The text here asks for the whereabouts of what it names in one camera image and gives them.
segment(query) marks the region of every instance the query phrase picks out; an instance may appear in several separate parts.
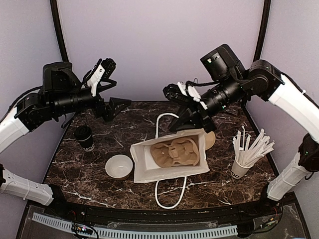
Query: white bowl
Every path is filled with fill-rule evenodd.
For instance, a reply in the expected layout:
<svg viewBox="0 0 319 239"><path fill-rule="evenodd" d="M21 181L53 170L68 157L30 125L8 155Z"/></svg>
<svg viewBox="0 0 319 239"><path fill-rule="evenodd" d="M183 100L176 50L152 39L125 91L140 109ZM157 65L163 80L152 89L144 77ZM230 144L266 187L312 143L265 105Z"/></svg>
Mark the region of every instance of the white bowl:
<svg viewBox="0 0 319 239"><path fill-rule="evenodd" d="M132 160L126 155L122 154L111 157L105 164L106 173L116 180L127 179L132 169Z"/></svg>

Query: black frame pole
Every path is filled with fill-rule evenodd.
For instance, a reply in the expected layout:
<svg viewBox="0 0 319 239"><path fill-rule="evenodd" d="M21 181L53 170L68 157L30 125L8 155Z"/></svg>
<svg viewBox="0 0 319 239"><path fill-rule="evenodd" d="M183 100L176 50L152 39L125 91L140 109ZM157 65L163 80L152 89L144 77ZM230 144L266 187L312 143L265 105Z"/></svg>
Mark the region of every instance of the black frame pole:
<svg viewBox="0 0 319 239"><path fill-rule="evenodd" d="M50 0L50 5L51 5L52 19L53 19L56 39L58 40L58 45L59 45L62 61L69 61L69 57L66 51L65 42L63 38L63 32L62 32L59 10L58 10L58 3L56 0Z"/></svg>
<svg viewBox="0 0 319 239"><path fill-rule="evenodd" d="M264 41L265 41L265 35L267 30L267 24L268 24L268 18L270 13L270 4L271 0L265 0L264 1L264 8L263 8L263 15L261 17L261 23L260 23L260 29L259 29L259 35L254 55L254 60L257 61L260 59L261 52L263 50Z"/></svg>

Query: white robot arm segment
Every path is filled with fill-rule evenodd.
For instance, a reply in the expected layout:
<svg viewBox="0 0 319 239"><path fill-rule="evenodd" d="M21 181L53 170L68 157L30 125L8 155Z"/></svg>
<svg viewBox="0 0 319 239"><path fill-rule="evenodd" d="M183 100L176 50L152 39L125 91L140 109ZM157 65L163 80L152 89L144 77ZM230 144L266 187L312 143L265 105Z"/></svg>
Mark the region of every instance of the white robot arm segment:
<svg viewBox="0 0 319 239"><path fill-rule="evenodd" d="M285 75L281 76L285 84L276 89L269 102L289 114L319 143L319 109Z"/></svg>
<svg viewBox="0 0 319 239"><path fill-rule="evenodd" d="M18 197L48 206L53 201L53 191L47 184L40 184L19 177L9 170L3 170L5 180L0 187L0 193L12 194Z"/></svg>
<svg viewBox="0 0 319 239"><path fill-rule="evenodd" d="M310 174L304 167L298 165L299 160L300 153L298 152L282 173L269 183L267 188L267 197L269 199L279 201L304 177Z"/></svg>
<svg viewBox="0 0 319 239"><path fill-rule="evenodd" d="M28 128L19 120L14 118L16 107L0 122L0 153L8 148L20 137L29 133Z"/></svg>

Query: white paper cup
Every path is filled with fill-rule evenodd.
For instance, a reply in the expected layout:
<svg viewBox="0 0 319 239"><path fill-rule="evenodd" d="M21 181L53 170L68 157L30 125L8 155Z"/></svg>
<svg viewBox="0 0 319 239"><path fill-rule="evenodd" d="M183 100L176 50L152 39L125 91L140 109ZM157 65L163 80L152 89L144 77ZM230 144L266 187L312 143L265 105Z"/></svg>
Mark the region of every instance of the white paper cup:
<svg viewBox="0 0 319 239"><path fill-rule="evenodd" d="M251 167L241 166L235 159L233 167L231 168L231 176L233 176L233 178L236 178L236 179L242 178Z"/></svg>

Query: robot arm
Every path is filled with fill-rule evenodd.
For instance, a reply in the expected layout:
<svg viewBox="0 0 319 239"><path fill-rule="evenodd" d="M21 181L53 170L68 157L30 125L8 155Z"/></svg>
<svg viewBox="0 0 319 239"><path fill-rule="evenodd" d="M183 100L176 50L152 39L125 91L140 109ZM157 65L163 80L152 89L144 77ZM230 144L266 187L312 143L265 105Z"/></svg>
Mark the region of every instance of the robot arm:
<svg viewBox="0 0 319 239"><path fill-rule="evenodd" d="M309 134L288 167L273 180L267 197L280 200L292 187L311 172L319 171L319 108L286 74L264 60L255 61L245 70L228 45L222 45L200 59L214 82L170 84L163 92L167 99L181 105L178 119L169 128L215 130L212 116L229 104L257 95L278 106L296 120ZM194 86L216 84L202 96Z"/></svg>
<svg viewBox="0 0 319 239"><path fill-rule="evenodd" d="M43 85L38 93L29 93L10 107L0 122L0 153L20 137L32 132L46 121L67 113L92 109L96 117L111 121L122 109L131 104L129 100L110 98L106 104L100 92L116 86L109 79L116 63L112 59L100 59L89 71L83 82L72 72L69 62L57 62L43 67ZM54 185L38 184L19 177L0 164L0 193L9 193L49 205L63 194Z"/></svg>

